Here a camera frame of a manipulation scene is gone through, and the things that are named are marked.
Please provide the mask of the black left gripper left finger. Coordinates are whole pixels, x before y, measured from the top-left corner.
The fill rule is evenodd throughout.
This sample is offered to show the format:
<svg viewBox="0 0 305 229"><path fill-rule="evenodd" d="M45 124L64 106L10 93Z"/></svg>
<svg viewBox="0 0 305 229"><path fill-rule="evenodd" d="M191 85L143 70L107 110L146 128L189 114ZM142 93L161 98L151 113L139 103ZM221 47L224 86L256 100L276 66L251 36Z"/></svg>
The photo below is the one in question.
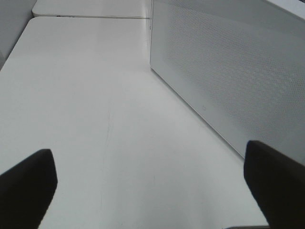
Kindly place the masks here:
<svg viewBox="0 0 305 229"><path fill-rule="evenodd" d="M41 149L0 176L0 227L37 229L58 184L52 151Z"/></svg>

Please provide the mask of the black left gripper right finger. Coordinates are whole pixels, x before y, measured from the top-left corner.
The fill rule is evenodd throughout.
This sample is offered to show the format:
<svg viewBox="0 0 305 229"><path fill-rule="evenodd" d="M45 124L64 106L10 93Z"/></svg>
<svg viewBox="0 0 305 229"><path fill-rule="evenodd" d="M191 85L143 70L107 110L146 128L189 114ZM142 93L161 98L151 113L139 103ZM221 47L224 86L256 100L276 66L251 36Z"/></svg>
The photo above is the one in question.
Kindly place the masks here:
<svg viewBox="0 0 305 229"><path fill-rule="evenodd" d="M305 227L305 167L260 141L249 141L244 178L272 229Z"/></svg>

